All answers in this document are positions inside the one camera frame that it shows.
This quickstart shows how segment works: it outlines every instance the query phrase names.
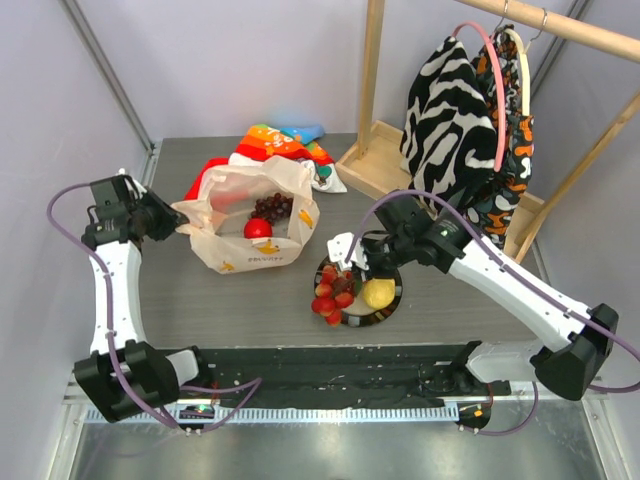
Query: yellow lemon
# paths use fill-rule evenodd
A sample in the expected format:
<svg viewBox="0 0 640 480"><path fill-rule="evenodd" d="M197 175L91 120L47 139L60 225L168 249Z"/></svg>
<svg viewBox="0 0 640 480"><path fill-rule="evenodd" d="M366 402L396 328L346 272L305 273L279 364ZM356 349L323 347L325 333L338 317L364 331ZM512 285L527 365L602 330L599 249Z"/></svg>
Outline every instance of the yellow lemon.
<svg viewBox="0 0 640 480"><path fill-rule="evenodd" d="M396 296L393 278L374 278L364 284L362 298L369 307L380 310L388 306Z"/></svg>

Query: wooden rack base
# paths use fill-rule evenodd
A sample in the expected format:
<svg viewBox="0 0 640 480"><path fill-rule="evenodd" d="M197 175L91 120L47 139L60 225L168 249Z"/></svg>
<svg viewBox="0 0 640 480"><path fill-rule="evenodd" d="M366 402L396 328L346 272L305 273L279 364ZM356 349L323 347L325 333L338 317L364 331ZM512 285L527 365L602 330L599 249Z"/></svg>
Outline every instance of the wooden rack base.
<svg viewBox="0 0 640 480"><path fill-rule="evenodd" d="M403 158L400 153L401 140L401 130L384 122L374 122L368 148L362 156L358 155L356 142L336 163L340 178L376 200L393 190L407 188L411 176L400 168ZM524 258L530 244L522 248L517 239L543 205L544 202L538 197L525 193L513 214L504 251L518 263Z"/></svg>

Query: white wall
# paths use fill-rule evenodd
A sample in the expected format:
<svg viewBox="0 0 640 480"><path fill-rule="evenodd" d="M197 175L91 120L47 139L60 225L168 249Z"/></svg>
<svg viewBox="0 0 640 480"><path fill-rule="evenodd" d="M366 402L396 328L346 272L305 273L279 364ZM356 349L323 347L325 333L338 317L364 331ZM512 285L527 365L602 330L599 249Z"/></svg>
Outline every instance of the white wall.
<svg viewBox="0 0 640 480"><path fill-rule="evenodd" d="M638 37L636 0L597 1L586 21ZM571 44L539 96L532 192L543 197L591 148L640 87L640 65ZM580 179L545 223L539 243L552 283L620 314L619 333L640 347L640 116ZM605 364L612 386L640 380L637 362L618 347ZM613 397L627 458L640 476L640 393Z"/></svg>
<svg viewBox="0 0 640 480"><path fill-rule="evenodd" d="M155 139L240 135L257 122L357 130L366 0L80 3ZM530 3L565 12L571 0ZM467 20L497 23L451 0L386 2L375 118L404 124L418 69ZM461 38L474 55L477 34ZM532 48L532 69L549 41Z"/></svg>
<svg viewBox="0 0 640 480"><path fill-rule="evenodd" d="M11 2L0 18L0 476L42 478L73 361L95 312L88 259L45 218L52 194L144 152L58 2ZM58 209L76 233L90 196Z"/></svg>

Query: wooden pole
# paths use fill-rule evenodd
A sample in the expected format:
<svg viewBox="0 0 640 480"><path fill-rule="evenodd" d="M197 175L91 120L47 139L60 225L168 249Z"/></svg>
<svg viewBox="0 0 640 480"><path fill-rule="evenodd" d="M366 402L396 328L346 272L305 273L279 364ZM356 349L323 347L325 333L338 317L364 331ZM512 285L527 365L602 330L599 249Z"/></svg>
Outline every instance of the wooden pole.
<svg viewBox="0 0 640 480"><path fill-rule="evenodd" d="M384 0L369 0L367 6L367 30L364 39L364 62L362 65L362 87L360 89L360 117L358 119L358 158L362 158L371 141L373 99L376 93L378 59Z"/></svg>
<svg viewBox="0 0 640 480"><path fill-rule="evenodd" d="M580 163L576 165L564 182L560 184L551 198L544 203L540 211L531 220L531 223L523 229L522 232L520 232L520 235L516 238L516 244L522 245L521 250L524 249L525 246L526 248L529 248L531 241L533 241L533 237L538 233L538 230L540 230L542 223L545 221L551 210L558 204L562 197L567 194L573 184L578 181L578 178L580 178L591 164L595 162L605 148L609 146L613 139L618 136L638 110L640 110L640 90L638 90L629 103L625 105L618 116L613 120L613 122L611 122L609 128L604 131L589 153L582 158Z"/></svg>
<svg viewBox="0 0 640 480"><path fill-rule="evenodd" d="M499 16L504 14L505 0L456 0L486 12ZM542 27L544 11L542 8L526 3L509 0L505 18L533 28L542 29L558 37L566 38L603 52L640 63L640 40L627 37L604 28L589 25L572 18L548 12L546 26Z"/></svg>

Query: plastic bag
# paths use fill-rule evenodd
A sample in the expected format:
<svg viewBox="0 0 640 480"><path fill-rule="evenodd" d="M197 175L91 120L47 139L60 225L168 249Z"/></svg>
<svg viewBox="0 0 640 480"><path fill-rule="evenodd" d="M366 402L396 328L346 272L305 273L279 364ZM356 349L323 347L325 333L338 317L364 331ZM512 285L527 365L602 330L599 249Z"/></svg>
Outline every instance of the plastic bag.
<svg viewBox="0 0 640 480"><path fill-rule="evenodd" d="M288 222L276 223L272 237L244 238L244 225L255 201L276 192L293 197ZM222 274L292 263L311 238L320 216L309 170L276 157L260 166L211 168L202 177L198 199L172 207L190 222L177 231L189 235L195 254Z"/></svg>

